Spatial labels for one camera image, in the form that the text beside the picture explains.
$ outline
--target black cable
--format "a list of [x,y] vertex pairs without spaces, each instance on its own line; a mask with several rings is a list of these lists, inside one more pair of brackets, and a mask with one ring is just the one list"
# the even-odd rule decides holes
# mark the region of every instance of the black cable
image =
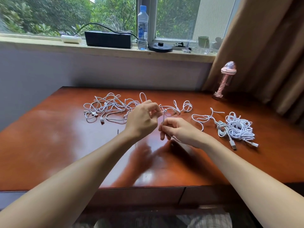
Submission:
[[106,28],[106,29],[112,31],[113,33],[117,33],[117,34],[130,34],[130,35],[133,35],[133,36],[138,40],[138,37],[136,37],[136,36],[135,36],[134,34],[132,34],[132,33],[128,33],[128,32],[126,32],[126,33],[116,32],[116,31],[110,29],[109,27],[107,27],[107,26],[105,26],[105,25],[103,25],[103,24],[97,23],[97,22],[90,22],[90,23],[87,23],[87,24],[83,25],[83,26],[74,34],[74,36],[77,35],[77,34],[82,30],[82,28],[84,28],[84,27],[87,26],[87,25],[100,25],[100,26],[102,26],[102,27],[104,27],[104,28]]

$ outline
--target right hand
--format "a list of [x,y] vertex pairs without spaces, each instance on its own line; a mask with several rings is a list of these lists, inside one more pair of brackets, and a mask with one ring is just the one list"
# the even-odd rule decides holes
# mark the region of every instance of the right hand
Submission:
[[161,132],[161,140],[164,140],[165,136],[168,140],[171,140],[171,136],[174,136],[182,143],[196,148],[198,148],[201,143],[213,138],[182,118],[166,118],[158,130]]

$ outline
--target left hand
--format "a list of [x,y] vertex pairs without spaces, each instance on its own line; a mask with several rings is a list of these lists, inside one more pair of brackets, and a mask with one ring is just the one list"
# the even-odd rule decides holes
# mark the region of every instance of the left hand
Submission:
[[128,114],[125,130],[140,140],[157,128],[157,119],[162,115],[158,104],[147,100]]

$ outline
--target forearm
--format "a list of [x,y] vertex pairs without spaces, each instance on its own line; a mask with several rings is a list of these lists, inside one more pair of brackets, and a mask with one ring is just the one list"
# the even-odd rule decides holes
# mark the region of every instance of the forearm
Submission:
[[121,132],[1,211],[0,224],[10,228],[71,225],[117,161],[136,141]]
[[200,143],[264,228],[304,227],[304,197],[214,138]]

